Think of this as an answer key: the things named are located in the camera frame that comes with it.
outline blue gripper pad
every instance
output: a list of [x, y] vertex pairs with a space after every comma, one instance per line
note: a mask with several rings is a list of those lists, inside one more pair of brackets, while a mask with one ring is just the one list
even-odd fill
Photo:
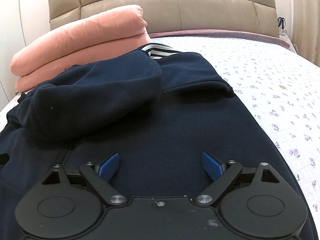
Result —
[[221, 164], [210, 157], [207, 153], [202, 154], [202, 167], [213, 181], [219, 178], [223, 173]]
[[120, 157], [119, 154], [116, 153], [110, 159], [108, 159], [105, 163], [100, 165], [98, 174], [105, 180], [109, 181], [113, 177], [113, 175], [118, 171], [120, 166]]

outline beige leather headboard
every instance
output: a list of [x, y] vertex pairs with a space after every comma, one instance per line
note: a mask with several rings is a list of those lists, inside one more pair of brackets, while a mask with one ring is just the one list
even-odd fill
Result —
[[50, 26], [128, 4], [143, 8], [148, 33], [220, 29], [279, 37], [275, 0], [49, 0]]

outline pink towel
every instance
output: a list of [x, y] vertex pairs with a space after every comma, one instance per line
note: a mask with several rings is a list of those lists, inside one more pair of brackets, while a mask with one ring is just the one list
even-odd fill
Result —
[[41, 66], [29, 75], [20, 77], [17, 80], [15, 89], [18, 92], [24, 92], [35, 87], [43, 81], [54, 78], [56, 75], [73, 65], [84, 65], [100, 60], [118, 57], [151, 42], [152, 41], [149, 35], [147, 32], [145, 32], [133, 37], [107, 41], [78, 50]]
[[139, 5], [126, 5], [65, 24], [16, 53], [10, 70], [14, 75], [25, 76], [78, 50], [142, 34], [147, 26], [142, 15]]

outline navy hoodie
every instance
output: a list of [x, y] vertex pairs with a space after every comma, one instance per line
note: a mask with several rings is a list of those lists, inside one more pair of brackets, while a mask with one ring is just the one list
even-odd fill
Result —
[[[3, 240], [22, 236], [15, 207], [54, 164], [75, 169], [115, 152], [120, 169], [110, 183], [128, 198], [195, 197], [211, 183], [203, 152], [247, 167], [268, 162], [302, 195], [272, 141], [197, 53], [154, 60], [137, 49], [73, 66], [23, 94], [7, 118], [0, 134], [0, 153], [10, 156], [0, 165]], [[301, 236], [318, 240], [308, 214]]]

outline floral bedsheet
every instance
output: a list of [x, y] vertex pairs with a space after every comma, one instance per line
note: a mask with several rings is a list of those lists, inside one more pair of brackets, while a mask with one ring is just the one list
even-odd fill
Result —
[[[233, 87], [295, 174], [320, 231], [320, 68], [261, 41], [198, 36], [152, 40], [202, 54]], [[0, 130], [19, 96], [0, 112]]]

